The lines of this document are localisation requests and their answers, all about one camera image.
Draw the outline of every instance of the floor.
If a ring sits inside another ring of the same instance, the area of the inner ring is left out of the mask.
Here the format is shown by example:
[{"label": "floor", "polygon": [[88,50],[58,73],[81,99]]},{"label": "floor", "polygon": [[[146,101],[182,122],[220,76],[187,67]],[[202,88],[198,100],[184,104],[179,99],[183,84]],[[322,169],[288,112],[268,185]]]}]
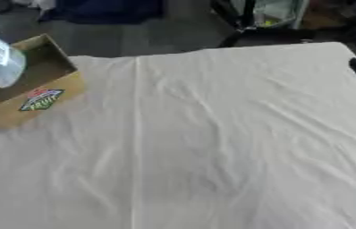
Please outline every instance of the floor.
[{"label": "floor", "polygon": [[27,8],[0,15],[1,37],[13,43],[48,33],[68,55],[117,57],[212,48],[231,31],[210,13],[208,0],[168,0],[164,19],[139,25],[37,23],[37,18],[38,11]]}]

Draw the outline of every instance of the printed logo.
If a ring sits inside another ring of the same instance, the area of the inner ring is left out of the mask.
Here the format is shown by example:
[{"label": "printed logo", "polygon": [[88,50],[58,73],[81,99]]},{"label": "printed logo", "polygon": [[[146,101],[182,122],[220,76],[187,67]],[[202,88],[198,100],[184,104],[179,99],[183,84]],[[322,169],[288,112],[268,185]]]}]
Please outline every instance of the printed logo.
[{"label": "printed logo", "polygon": [[63,89],[35,89],[28,94],[20,111],[47,110],[63,93]]}]

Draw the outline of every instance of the dark fabric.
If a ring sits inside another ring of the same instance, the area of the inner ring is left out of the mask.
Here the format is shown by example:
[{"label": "dark fabric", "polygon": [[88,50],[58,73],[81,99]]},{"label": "dark fabric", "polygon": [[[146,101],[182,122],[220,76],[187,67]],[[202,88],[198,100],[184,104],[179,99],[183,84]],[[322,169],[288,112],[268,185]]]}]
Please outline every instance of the dark fabric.
[{"label": "dark fabric", "polygon": [[75,23],[139,23],[161,17],[163,0],[57,0],[42,21],[63,19]]}]

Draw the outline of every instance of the chair leg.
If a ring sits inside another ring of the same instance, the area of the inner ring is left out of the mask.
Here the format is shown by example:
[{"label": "chair leg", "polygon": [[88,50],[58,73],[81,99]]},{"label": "chair leg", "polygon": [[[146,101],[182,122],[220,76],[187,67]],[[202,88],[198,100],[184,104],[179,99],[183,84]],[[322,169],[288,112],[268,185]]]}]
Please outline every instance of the chair leg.
[{"label": "chair leg", "polygon": [[242,32],[235,31],[231,36],[224,39],[218,47],[233,47],[242,38],[242,35]]}]

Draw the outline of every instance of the white sheet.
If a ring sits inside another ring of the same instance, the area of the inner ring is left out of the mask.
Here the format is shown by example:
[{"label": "white sheet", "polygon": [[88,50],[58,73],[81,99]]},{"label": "white sheet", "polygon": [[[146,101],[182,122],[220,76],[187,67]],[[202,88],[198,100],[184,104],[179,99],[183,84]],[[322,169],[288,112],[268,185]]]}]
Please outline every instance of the white sheet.
[{"label": "white sheet", "polygon": [[0,229],[356,229],[352,56],[74,57],[87,93],[0,131]]}]

